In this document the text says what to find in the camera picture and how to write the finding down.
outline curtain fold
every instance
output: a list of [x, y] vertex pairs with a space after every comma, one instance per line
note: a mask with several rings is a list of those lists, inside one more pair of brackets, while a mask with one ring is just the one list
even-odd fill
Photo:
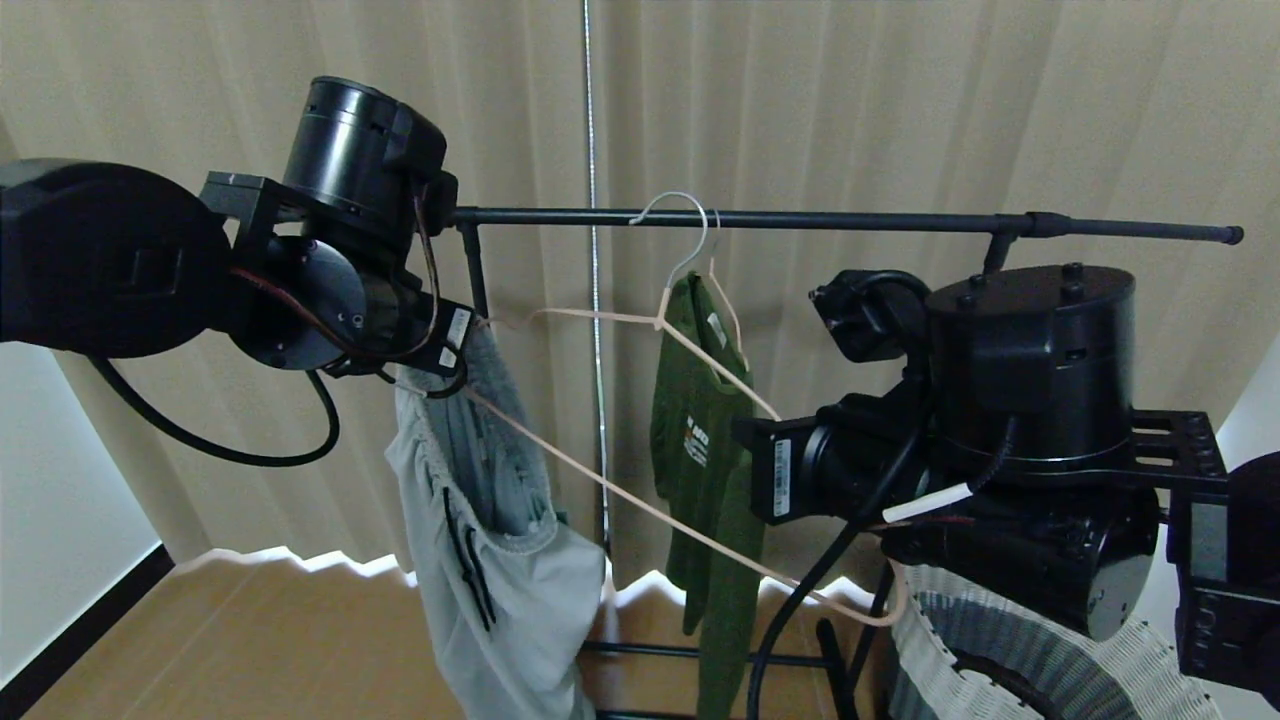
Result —
[[[1010, 265], [1085, 260], [1138, 277], [1137, 400], [1220, 421], [1280, 332], [1280, 5], [1203, 3], [590, 4], [602, 206], [686, 190], [709, 208], [1021, 213], [1242, 224], [1234, 249], [1117, 238], [1021, 240]], [[6, 3], [0, 122], [15, 156], [141, 165], [198, 191], [209, 170], [279, 177], [311, 77], [357, 79], [449, 138], [461, 201], [580, 206], [586, 197], [581, 5], [524, 1]], [[756, 387], [788, 416], [883, 392], [892, 364], [846, 363], [805, 300], [844, 268], [901, 268], [938, 287], [980, 266], [986, 238], [724, 231], [717, 269]], [[584, 228], [481, 229], [490, 305], [520, 319], [590, 306]], [[653, 313], [696, 232], [600, 232], [605, 309]], [[444, 293], [470, 287], [457, 233], [438, 241]], [[421, 274], [422, 260], [410, 269]], [[603, 324], [611, 475], [653, 493], [646, 433], [659, 338]], [[538, 429], [594, 464], [590, 323], [498, 329]], [[60, 359], [175, 557], [209, 547], [394, 552], [399, 496], [381, 457], [390, 389], [329, 382], [338, 450], [293, 470], [229, 465], [151, 430], [87, 364]], [[301, 374], [206, 333], [119, 364], [179, 424], [253, 452], [324, 436]], [[599, 493], [553, 466], [576, 529]], [[612, 503], [614, 578], [662, 568], [669, 530]], [[800, 573], [838, 523], [771, 530], [767, 561]], [[872, 553], [841, 571], [868, 579]]]
[[[314, 76], [372, 85], [436, 123], [461, 201], [586, 202], [581, 17], [526, 3], [8, 3], [0, 118], [20, 158], [140, 165], [198, 192], [209, 170], [279, 178]], [[589, 302], [585, 229], [485, 228], [497, 315]], [[436, 240], [444, 295], [470, 302], [458, 234]], [[424, 261], [410, 269], [424, 277]], [[590, 327], [499, 331], [540, 432], [594, 461]], [[287, 544], [301, 556], [394, 552], [410, 566], [396, 478], [392, 391], [370, 378], [326, 380], [343, 434], [325, 460], [261, 470], [205, 457], [129, 411], [82, 357], [61, 366], [179, 561], [210, 547]], [[324, 438], [301, 373], [259, 365], [205, 333], [120, 370], [178, 424], [216, 442], [293, 454]], [[598, 493], [572, 477], [561, 505], [588, 537]]]
[[[1220, 423], [1280, 329], [1280, 5], [1267, 3], [593, 3], [603, 202], [664, 190], [708, 208], [1023, 213], [1240, 224], [1243, 245], [1021, 240], [1010, 266], [1070, 260], [1138, 278], [1137, 402]], [[756, 389], [785, 416], [899, 364], [844, 360], [808, 291], [844, 268], [931, 287], [980, 270], [987, 238], [724, 231], [717, 274]], [[604, 232], [605, 305], [652, 311], [696, 233]], [[658, 341], [607, 328], [611, 457], [653, 498]], [[660, 568], [669, 533], [625, 505], [614, 578]], [[838, 523], [771, 529], [803, 573]], [[870, 582], [873, 553], [837, 571]]]

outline gray pants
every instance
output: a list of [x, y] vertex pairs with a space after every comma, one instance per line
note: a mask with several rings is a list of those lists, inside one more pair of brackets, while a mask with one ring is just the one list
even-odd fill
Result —
[[[525, 423], [489, 329], [467, 340], [468, 383]], [[426, 373], [401, 384], [442, 389]], [[463, 393], [428, 400], [398, 388], [399, 475], [440, 674], [474, 720], [589, 720], [573, 660], [595, 618], [603, 551], [561, 524], [541, 448]]]

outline bolt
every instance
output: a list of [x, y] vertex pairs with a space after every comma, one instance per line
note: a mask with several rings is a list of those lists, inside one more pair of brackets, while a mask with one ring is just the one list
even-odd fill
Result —
[[1080, 300], [1084, 297], [1084, 283], [1066, 283], [1062, 286], [1062, 300]]

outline black baseboard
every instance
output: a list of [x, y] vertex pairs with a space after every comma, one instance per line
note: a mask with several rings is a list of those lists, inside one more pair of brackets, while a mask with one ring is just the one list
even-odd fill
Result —
[[0, 720], [18, 720], [31, 710], [169, 570], [173, 570], [173, 559], [163, 544], [134, 565], [8, 685], [0, 688]]

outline robotic arm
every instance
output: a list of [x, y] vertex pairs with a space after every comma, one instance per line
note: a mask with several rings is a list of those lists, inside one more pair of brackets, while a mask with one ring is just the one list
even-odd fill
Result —
[[[5, 165], [0, 341], [90, 355], [148, 420], [219, 457], [315, 460], [337, 442], [319, 370], [399, 363], [466, 382], [474, 310], [439, 297], [430, 245], [457, 201], [444, 152], [440, 131], [408, 105], [320, 77], [282, 182], [210, 173], [196, 197], [125, 165]], [[1053, 214], [1000, 218], [1023, 236], [1102, 232]], [[1128, 234], [1188, 229], [1230, 245], [1243, 236], [1151, 224]], [[429, 292], [406, 270], [415, 232]], [[850, 361], [905, 356], [906, 366], [883, 397], [739, 420], [753, 511], [771, 524], [878, 518], [868, 529], [891, 557], [947, 568], [1096, 639], [1135, 606], [1166, 521], [1183, 671], [1280, 707], [1280, 454], [1228, 474], [1203, 413], [1134, 410], [1134, 278], [1078, 263], [1001, 272], [1018, 234], [996, 231], [983, 274], [937, 291], [897, 270], [845, 270], [810, 295]], [[289, 459], [211, 446], [105, 360], [163, 352], [205, 329], [260, 363], [307, 372], [329, 441]]]

